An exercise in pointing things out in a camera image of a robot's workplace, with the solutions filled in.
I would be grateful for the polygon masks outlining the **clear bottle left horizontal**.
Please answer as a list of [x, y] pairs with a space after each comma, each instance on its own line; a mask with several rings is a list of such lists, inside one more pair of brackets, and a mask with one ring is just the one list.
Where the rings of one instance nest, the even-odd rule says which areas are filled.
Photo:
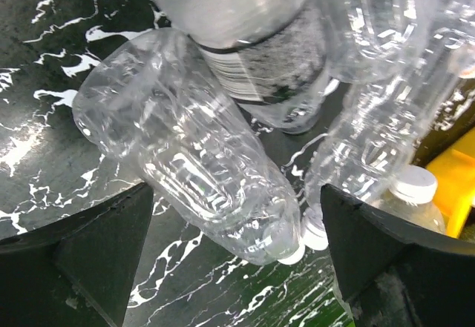
[[368, 83], [397, 72], [422, 52], [439, 1], [316, 0], [330, 75]]

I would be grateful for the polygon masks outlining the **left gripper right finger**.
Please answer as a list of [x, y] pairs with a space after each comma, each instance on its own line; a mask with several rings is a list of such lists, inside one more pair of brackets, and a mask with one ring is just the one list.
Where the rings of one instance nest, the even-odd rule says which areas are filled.
[[330, 255], [356, 326], [473, 326], [474, 244], [321, 188]]

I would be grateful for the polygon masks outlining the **black label clear bottle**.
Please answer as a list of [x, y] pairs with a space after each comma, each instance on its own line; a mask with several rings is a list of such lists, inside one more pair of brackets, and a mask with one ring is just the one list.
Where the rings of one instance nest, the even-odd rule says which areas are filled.
[[259, 122], [289, 134], [317, 122], [330, 76], [315, 0], [154, 1]]

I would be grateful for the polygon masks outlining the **tea label clear bottle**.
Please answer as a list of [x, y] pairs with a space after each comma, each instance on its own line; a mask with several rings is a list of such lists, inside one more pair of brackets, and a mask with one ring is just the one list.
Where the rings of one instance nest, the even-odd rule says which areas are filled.
[[408, 165], [371, 205], [430, 231], [445, 234], [444, 218], [433, 202], [437, 187], [437, 179], [430, 171]]

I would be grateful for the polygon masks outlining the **black marble mat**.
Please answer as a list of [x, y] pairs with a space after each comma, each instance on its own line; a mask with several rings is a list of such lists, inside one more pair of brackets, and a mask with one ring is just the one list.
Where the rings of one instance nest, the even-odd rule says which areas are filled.
[[[122, 43], [169, 26], [152, 0], [1, 0], [1, 236], [23, 234], [137, 183], [77, 129], [71, 102]], [[154, 206], [126, 326], [348, 326], [327, 252], [251, 265]]]

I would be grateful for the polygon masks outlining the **clear bottle white cap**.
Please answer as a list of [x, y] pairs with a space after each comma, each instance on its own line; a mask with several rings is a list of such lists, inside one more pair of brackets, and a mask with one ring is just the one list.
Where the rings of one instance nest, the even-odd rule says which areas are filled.
[[72, 112], [106, 157], [227, 251], [255, 265], [303, 257], [292, 186], [179, 30], [118, 47], [82, 83]]

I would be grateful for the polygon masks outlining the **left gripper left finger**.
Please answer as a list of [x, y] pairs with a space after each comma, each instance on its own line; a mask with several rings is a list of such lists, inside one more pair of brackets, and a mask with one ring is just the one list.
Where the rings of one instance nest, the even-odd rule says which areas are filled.
[[2, 326], [121, 326], [151, 221], [145, 183], [1, 240]]

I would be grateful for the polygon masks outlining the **yellow plastic tray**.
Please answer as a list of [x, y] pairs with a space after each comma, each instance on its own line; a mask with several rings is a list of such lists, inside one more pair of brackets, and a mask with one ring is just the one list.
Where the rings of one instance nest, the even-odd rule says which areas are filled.
[[446, 234], [457, 238], [474, 205], [474, 130], [438, 155], [427, 169], [438, 187], [433, 202], [446, 221]]

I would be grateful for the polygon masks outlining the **clear bottle center diagonal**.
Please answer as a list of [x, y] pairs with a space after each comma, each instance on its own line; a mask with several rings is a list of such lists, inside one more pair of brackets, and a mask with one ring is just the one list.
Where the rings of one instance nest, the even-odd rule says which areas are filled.
[[474, 0], [441, 0], [418, 58], [388, 79], [350, 88], [304, 178], [301, 239], [307, 247], [328, 246], [321, 187], [330, 183], [363, 202], [378, 198], [473, 64]]

